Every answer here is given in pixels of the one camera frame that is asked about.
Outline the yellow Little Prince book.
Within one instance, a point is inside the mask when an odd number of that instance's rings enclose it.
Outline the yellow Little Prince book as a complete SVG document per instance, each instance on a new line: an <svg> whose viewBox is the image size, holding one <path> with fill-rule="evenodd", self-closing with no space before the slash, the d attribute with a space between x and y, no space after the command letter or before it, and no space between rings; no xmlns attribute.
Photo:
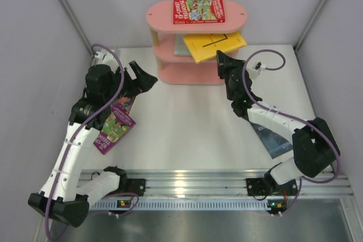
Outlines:
<svg viewBox="0 0 363 242"><path fill-rule="evenodd" d="M187 34L183 36L183 40L195 63L214 58L218 50L229 53L247 46L247 42L239 32Z"/></svg>

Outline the pale green hardcover book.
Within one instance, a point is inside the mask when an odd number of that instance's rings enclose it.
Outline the pale green hardcover book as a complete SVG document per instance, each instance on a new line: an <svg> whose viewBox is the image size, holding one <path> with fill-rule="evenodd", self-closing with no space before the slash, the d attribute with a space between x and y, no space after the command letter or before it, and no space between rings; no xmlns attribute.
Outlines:
<svg viewBox="0 0 363 242"><path fill-rule="evenodd" d="M175 36L174 55L190 57L191 53L183 40L183 36L183 34L176 34Z"/></svg>

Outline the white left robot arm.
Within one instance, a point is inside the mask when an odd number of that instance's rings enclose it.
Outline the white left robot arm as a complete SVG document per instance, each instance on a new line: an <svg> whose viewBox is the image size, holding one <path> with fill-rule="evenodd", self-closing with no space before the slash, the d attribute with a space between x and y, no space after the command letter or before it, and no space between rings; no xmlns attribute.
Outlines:
<svg viewBox="0 0 363 242"><path fill-rule="evenodd" d="M71 109L65 141L52 172L40 191L28 199L28 204L42 216L79 227L96 202L108 194L122 195L128 190L126 171L114 166L106 167L86 185L77 185L91 147L97 137L105 136L102 128L112 111L124 115L113 102L148 92L158 81L136 61L129 65L135 73L134 79L127 69L120 67L115 71L106 64L89 68L83 95Z"/></svg>

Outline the red treehouse book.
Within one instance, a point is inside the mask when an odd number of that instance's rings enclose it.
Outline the red treehouse book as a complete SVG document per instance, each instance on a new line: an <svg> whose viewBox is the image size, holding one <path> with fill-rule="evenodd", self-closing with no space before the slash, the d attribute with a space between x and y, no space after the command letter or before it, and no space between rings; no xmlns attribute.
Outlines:
<svg viewBox="0 0 363 242"><path fill-rule="evenodd" d="M174 24L224 23L223 0L173 0Z"/></svg>

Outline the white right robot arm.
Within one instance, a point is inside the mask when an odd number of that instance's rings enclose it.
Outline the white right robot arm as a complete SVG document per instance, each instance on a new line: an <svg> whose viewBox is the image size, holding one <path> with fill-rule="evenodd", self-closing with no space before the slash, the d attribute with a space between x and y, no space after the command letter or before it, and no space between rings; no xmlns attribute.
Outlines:
<svg viewBox="0 0 363 242"><path fill-rule="evenodd" d="M217 51L217 70L224 80L227 99L234 113L285 138L292 145L292 155L267 171L262 179L265 192L279 194L285 184L304 178L312 181L332 163L340 167L340 151L327 122L319 117L304 120L272 107L251 91L252 80L265 66L247 66L251 58L238 60Z"/></svg>

